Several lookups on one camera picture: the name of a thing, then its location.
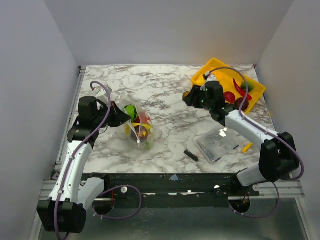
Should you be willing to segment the dark purple toy fruit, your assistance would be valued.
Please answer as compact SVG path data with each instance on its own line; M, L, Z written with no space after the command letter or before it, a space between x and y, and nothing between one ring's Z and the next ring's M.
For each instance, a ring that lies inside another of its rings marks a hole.
M130 132L130 137L133 140L140 140L141 142L146 141L148 139L148 136L148 130L141 125L134 127L134 130L131 130Z

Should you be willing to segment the clear zip top bag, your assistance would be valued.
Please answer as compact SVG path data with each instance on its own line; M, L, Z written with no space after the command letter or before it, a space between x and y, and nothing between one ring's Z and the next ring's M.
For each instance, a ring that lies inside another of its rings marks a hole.
M123 93L119 99L120 109L130 119L124 127L128 139L143 151L149 151L154 145L155 128L151 117L139 103Z

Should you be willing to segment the brown toy kiwi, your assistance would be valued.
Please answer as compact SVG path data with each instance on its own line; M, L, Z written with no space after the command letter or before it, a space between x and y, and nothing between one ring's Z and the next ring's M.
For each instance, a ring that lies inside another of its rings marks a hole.
M190 92L189 92L189 91L186 91L186 92L183 93L182 97L185 98L185 97L187 97L189 94L190 94Z

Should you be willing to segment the yellow toy banana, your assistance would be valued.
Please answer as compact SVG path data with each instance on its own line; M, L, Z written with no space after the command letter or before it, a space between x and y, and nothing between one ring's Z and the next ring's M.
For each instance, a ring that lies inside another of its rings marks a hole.
M138 127L138 126L143 126L147 129L148 133L149 134L153 134L155 132L154 128L152 125L149 125L149 124L140 124L140 123L126 123L124 125L124 133L126 135L129 135L130 131L131 131L131 127Z

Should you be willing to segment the white toy cauliflower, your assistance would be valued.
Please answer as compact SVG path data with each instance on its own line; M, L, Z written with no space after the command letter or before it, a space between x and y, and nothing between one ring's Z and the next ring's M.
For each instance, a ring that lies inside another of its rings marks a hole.
M144 147L144 150L146 151L149 151L152 149L153 147L153 142L150 142L150 141L146 141L144 144L143 144L143 147Z

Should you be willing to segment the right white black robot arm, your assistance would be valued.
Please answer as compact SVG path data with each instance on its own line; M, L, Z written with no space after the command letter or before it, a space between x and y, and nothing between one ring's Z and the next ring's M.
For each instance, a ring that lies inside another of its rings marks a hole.
M292 135L270 130L227 103L218 81L194 85L191 91L183 94L182 100L189 107L209 111L216 122L236 131L260 149L259 163L238 172L230 183L234 195L243 195L250 185L274 183L300 167Z

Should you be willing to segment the green toy watermelon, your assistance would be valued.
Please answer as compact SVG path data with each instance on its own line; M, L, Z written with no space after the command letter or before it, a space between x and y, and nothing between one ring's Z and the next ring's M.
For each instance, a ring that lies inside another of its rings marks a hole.
M138 112L134 105L128 104L124 107L124 109L127 112L127 114L130 116L132 122L137 120Z

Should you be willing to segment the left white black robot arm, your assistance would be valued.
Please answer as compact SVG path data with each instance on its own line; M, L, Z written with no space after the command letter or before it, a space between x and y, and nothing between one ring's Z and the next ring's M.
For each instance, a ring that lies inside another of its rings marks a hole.
M130 116L106 97L79 99L78 116L67 134L67 151L58 180L48 198L37 204L37 213L46 231L58 234L83 231L87 211L95 198L107 197L111 191L111 185L98 177L80 185L99 129L116 128L129 120Z

